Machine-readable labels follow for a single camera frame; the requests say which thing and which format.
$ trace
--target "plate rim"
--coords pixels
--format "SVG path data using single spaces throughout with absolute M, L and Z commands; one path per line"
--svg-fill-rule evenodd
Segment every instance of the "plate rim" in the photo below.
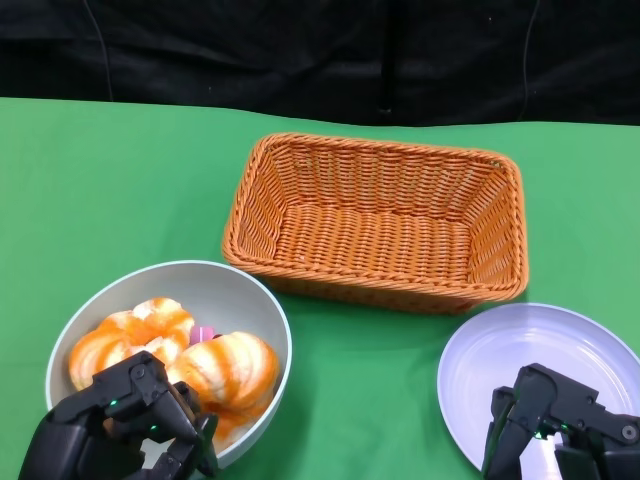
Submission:
M 476 318 L 478 318 L 481 315 L 484 315 L 484 314 L 486 314 L 488 312 L 492 312 L 494 310 L 502 310 L 502 309 L 514 308 L 514 307 L 547 308 L 547 309 L 556 310 L 556 311 L 560 311 L 560 312 L 563 312 L 563 313 L 569 313 L 571 315 L 575 315 L 576 317 L 580 318 L 581 320 L 584 320 L 584 321 L 596 326 L 597 328 L 602 330 L 605 334 L 608 334 L 609 336 L 611 336 L 628 354 L 631 355 L 631 358 L 633 360 L 635 360 L 635 362 L 638 365 L 638 367 L 640 367 L 640 358 L 638 358 L 638 356 L 635 354 L 635 352 L 633 350 L 631 350 L 631 348 L 629 348 L 629 346 L 625 342 L 623 342 L 622 339 L 620 339 L 620 337 L 618 337 L 616 334 L 614 334 L 608 328 L 604 327 L 603 325 L 600 325 L 595 320 L 592 320 L 591 318 L 589 318 L 589 317 L 587 317 L 585 315 L 582 315 L 581 313 L 578 313 L 578 312 L 575 312 L 573 310 L 570 310 L 568 308 L 558 307 L 556 305 L 550 305 L 550 304 L 547 304 L 547 303 L 518 302 L 518 303 L 509 303 L 509 304 L 506 304 L 506 305 L 499 305 L 497 307 L 493 307 L 493 308 L 490 308 L 490 309 L 485 310 L 483 312 L 477 313 L 473 317 L 469 318 L 462 325 L 460 325 L 460 327 L 458 327 L 458 329 L 451 336 L 451 338 L 449 338 L 449 341 L 447 342 L 447 345 L 444 347 L 444 350 L 442 351 L 442 355 L 440 355 L 440 361 L 438 362 L 438 375 L 437 375 L 436 388 L 437 388 L 437 391 L 438 391 L 438 406 L 440 407 L 440 414 L 442 415 L 442 418 L 444 419 L 444 423 L 447 426 L 447 430 L 449 431 L 449 435 L 451 435 L 451 437 L 453 438 L 453 441 L 456 443 L 456 446 L 462 452 L 462 454 L 466 457 L 466 459 L 474 467 L 476 467 L 476 469 L 478 469 L 478 470 L 482 469 L 482 464 L 477 465 L 476 462 L 468 454 L 468 452 L 466 452 L 465 449 L 461 446 L 461 443 L 460 443 L 460 441 L 458 439 L 458 436 L 452 431 L 451 425 L 450 425 L 450 422 L 449 422 L 449 418 L 448 418 L 447 414 L 445 413 L 444 409 L 442 408 L 442 405 L 443 405 L 442 390 L 444 388 L 443 385 L 442 385 L 442 383 L 443 383 L 443 378 L 442 378 L 443 366 L 442 365 L 444 363 L 445 357 L 447 356 L 447 353 L 449 352 L 449 349 L 450 349 L 451 345 L 455 342 L 456 338 L 461 334 L 461 332 L 463 332 L 467 328 L 467 325 L 469 323 L 471 323 Z

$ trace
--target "robotic hand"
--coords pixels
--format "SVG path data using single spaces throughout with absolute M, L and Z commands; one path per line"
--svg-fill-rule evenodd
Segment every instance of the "robotic hand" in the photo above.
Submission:
M 520 455 L 531 439 L 560 432 L 556 460 L 564 480 L 639 479 L 640 418 L 607 412 L 597 397 L 537 363 L 521 368 L 513 388 L 493 392 L 483 477 L 521 480 Z
M 200 414 L 187 384 L 171 385 L 162 362 L 140 352 L 47 413 L 18 480 L 186 480 L 196 469 L 213 477 L 217 422 Z M 151 470 L 142 470 L 145 438 L 175 438 Z

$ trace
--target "bowl rim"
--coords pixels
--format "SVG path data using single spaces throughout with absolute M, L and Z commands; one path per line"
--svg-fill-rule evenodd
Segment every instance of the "bowl rim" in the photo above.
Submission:
M 51 352 L 51 355 L 49 356 L 49 363 L 47 365 L 47 376 L 45 377 L 45 399 L 46 399 L 46 402 L 47 402 L 47 411 L 49 411 L 49 410 L 51 410 L 53 408 L 53 402 L 51 401 L 51 374 L 53 372 L 54 359 L 55 359 L 55 357 L 56 357 L 56 355 L 58 353 L 58 350 L 60 348 L 60 344 L 62 343 L 62 339 L 66 335 L 66 333 L 69 330 L 69 328 L 71 328 L 71 325 L 75 322 L 76 318 L 80 315 L 80 313 L 82 313 L 82 311 L 85 308 L 87 308 L 91 302 L 93 302 L 96 298 L 98 298 L 104 292 L 106 292 L 110 288 L 116 286 L 120 282 L 123 282 L 123 281 L 125 281 L 125 280 L 127 280 L 127 279 L 129 279 L 129 278 L 131 278 L 131 277 L 133 277 L 135 275 L 138 275 L 138 274 L 143 273 L 143 272 L 147 272 L 149 270 L 154 270 L 154 269 L 157 269 L 157 268 L 163 268 L 163 267 L 168 267 L 168 266 L 173 266 L 173 265 L 185 265 L 185 264 L 197 264 L 197 265 L 208 265 L 208 266 L 212 266 L 212 267 L 220 267 L 220 268 L 223 268 L 225 270 L 230 270 L 232 272 L 238 273 L 239 275 L 242 275 L 243 277 L 251 280 L 254 284 L 256 284 L 258 287 L 260 287 L 260 289 L 271 299 L 271 301 L 275 305 L 276 309 L 278 310 L 278 313 L 280 314 L 280 318 L 282 319 L 282 323 L 284 324 L 284 329 L 285 329 L 285 333 L 286 333 L 286 337 L 287 337 L 288 355 L 287 355 L 287 359 L 286 359 L 286 362 L 285 362 L 284 371 L 282 372 L 282 380 L 280 381 L 280 385 L 278 386 L 278 390 L 276 391 L 275 395 L 273 396 L 273 400 L 271 400 L 271 403 L 269 404 L 269 407 L 260 416 L 258 421 L 247 432 L 245 432 L 245 434 L 242 435 L 242 437 L 240 437 L 240 439 L 238 441 L 234 442 L 233 445 L 227 447 L 222 452 L 217 453 L 218 459 L 220 459 L 223 456 L 226 456 L 228 454 L 231 454 L 233 451 L 235 451 L 237 448 L 239 448 L 240 445 L 242 445 L 242 443 L 245 440 L 247 440 L 249 437 L 251 437 L 254 434 L 254 432 L 256 430 L 258 430 L 260 428 L 260 426 L 274 414 L 274 410 L 279 405 L 280 400 L 282 399 L 282 396 L 284 394 L 284 388 L 285 388 L 285 386 L 287 384 L 287 380 L 289 379 L 289 372 L 291 370 L 291 358 L 293 357 L 293 344 L 292 344 L 292 341 L 291 341 L 291 330 L 289 328 L 289 321 L 287 320 L 287 316 L 284 313 L 284 310 L 282 309 L 282 306 L 280 305 L 280 302 L 278 302 L 278 300 L 273 295 L 273 293 L 271 293 L 267 289 L 267 287 L 265 287 L 257 279 L 255 279 L 254 277 L 252 277 L 248 273 L 245 273 L 242 270 L 239 270 L 239 269 L 237 269 L 235 267 L 232 267 L 230 265 L 225 265 L 223 263 L 218 263 L 218 262 L 211 262 L 211 261 L 208 261 L 208 260 L 177 260 L 177 261 L 172 261 L 172 262 L 158 263 L 158 264 L 155 264 L 155 265 L 151 265 L 151 266 L 148 266 L 148 267 L 141 268 L 139 270 L 136 270 L 134 272 L 128 273 L 127 275 L 125 275 L 123 277 L 120 277 L 119 279 L 111 282 L 109 285 L 107 285 L 106 287 L 104 287 L 100 291 L 98 291 L 98 293 L 93 295 L 89 300 L 84 302 L 84 304 L 76 311 L 76 313 L 73 314 L 71 319 L 67 322 L 65 327 L 62 329 L 62 332 L 60 332 L 60 335 L 58 335 L 58 339 L 56 340 L 56 344 L 53 347 L 53 351 Z

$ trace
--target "basket rim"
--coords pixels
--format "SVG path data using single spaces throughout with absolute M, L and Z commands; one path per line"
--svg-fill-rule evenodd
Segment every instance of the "basket rim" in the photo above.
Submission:
M 400 151 L 409 150 L 412 153 L 455 154 L 458 158 L 462 156 L 486 162 L 498 162 L 507 172 L 508 190 L 511 196 L 510 217 L 514 244 L 517 247 L 512 280 L 502 283 L 472 283 L 393 272 L 327 267 L 305 262 L 284 262 L 247 254 L 238 245 L 238 230 L 242 221 L 249 188 L 256 177 L 259 165 L 264 159 L 264 156 L 258 153 L 269 147 L 276 147 L 285 143 L 311 143 L 315 145 L 322 143 L 332 146 L 345 144 L 345 148 L 351 149 L 387 148 Z M 314 280 L 336 285 L 382 288 L 399 292 L 414 292 L 482 301 L 513 299 L 525 290 L 529 280 L 522 176 L 518 166 L 507 156 L 479 148 L 434 146 L 303 133 L 270 134 L 259 140 L 250 153 L 249 162 L 238 186 L 233 208 L 225 227 L 222 252 L 231 265 L 254 275 Z

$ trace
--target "toy orange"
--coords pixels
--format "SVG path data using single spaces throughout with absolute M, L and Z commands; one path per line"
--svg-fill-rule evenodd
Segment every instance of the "toy orange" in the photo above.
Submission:
M 175 300 L 154 298 L 109 315 L 75 345 L 69 359 L 73 385 L 82 390 L 101 372 L 141 350 L 171 365 L 189 346 L 193 317 Z
M 203 409 L 218 415 L 217 452 L 239 440 L 269 407 L 278 373 L 273 349 L 245 332 L 197 343 L 167 369 L 171 383 L 189 384 Z

